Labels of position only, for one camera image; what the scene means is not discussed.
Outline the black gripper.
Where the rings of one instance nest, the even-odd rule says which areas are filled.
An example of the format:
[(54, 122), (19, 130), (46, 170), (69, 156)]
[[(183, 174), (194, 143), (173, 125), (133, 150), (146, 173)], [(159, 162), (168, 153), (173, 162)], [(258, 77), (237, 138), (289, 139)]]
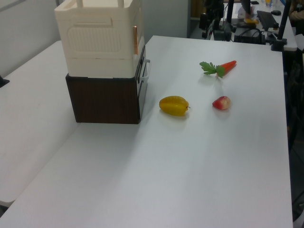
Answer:
[(204, 7), (206, 13), (201, 13), (199, 20), (199, 28), (202, 30), (202, 38), (208, 35), (208, 20), (212, 21), (212, 31), (221, 31), (220, 19), (224, 17), (224, 2), (223, 1), (205, 1)]

